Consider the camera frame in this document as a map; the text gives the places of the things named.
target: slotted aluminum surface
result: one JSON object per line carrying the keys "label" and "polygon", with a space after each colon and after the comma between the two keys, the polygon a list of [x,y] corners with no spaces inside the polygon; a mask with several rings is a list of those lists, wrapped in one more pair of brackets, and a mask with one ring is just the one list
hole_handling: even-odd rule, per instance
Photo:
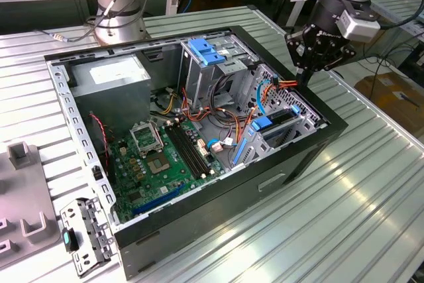
{"label": "slotted aluminum surface", "polygon": [[[283,33],[246,7],[146,20],[155,36],[243,26],[293,71]],[[82,27],[59,30],[77,36]],[[0,36],[0,141],[40,148],[56,213],[90,197],[42,56],[96,46],[33,32]],[[348,124],[305,174],[132,282],[406,282],[424,259],[423,147],[337,77],[311,89]],[[0,272],[2,282],[76,282],[58,243]],[[122,282],[117,256],[83,281]]]}
{"label": "slotted aluminum surface", "polygon": [[[393,23],[398,23],[412,16],[418,9],[421,0],[372,0],[371,8],[379,15],[387,18]],[[424,21],[424,13],[419,18]],[[418,20],[413,20],[401,28],[413,36],[422,34],[417,38],[424,41],[424,24]]]}

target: ram slot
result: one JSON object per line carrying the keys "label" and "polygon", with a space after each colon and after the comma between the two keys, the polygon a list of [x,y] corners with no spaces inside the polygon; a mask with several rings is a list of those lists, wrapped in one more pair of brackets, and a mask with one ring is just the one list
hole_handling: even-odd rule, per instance
{"label": "ram slot", "polygon": [[202,174],[207,175],[208,169],[205,162],[184,133],[184,130],[181,127],[169,127],[166,129],[166,133],[194,175],[194,178],[199,179]]}

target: yellow cable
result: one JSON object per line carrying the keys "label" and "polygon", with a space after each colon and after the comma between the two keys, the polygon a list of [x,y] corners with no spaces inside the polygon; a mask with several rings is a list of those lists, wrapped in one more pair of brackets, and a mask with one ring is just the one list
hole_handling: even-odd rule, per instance
{"label": "yellow cable", "polygon": [[172,102],[174,101],[174,95],[171,95],[171,98],[170,98],[170,104],[168,105],[168,107],[166,108],[166,110],[165,111],[163,111],[163,112],[160,112],[160,114],[162,114],[162,115],[166,115],[166,114],[168,114],[170,111],[171,111],[171,108],[172,108]]}

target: blue plastic clip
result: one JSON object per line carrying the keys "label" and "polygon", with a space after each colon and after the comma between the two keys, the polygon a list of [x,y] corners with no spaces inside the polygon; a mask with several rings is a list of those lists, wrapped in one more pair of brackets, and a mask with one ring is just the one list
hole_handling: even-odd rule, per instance
{"label": "blue plastic clip", "polygon": [[205,39],[189,40],[188,45],[206,66],[225,61],[225,57],[219,55],[213,45],[211,45]]}
{"label": "blue plastic clip", "polygon": [[255,131],[259,131],[267,126],[270,126],[272,122],[266,116],[259,117],[252,122],[252,127]]}
{"label": "blue plastic clip", "polygon": [[296,114],[299,115],[300,114],[300,107],[298,107],[297,105],[292,105],[291,106],[291,110]]}

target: blue drive bay latch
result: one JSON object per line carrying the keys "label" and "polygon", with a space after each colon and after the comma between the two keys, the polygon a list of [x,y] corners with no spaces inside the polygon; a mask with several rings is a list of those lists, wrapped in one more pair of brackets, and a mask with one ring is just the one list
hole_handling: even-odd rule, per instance
{"label": "blue drive bay latch", "polygon": [[206,66],[211,66],[225,61],[225,57],[219,55],[213,45],[205,39],[189,40],[188,45]]}

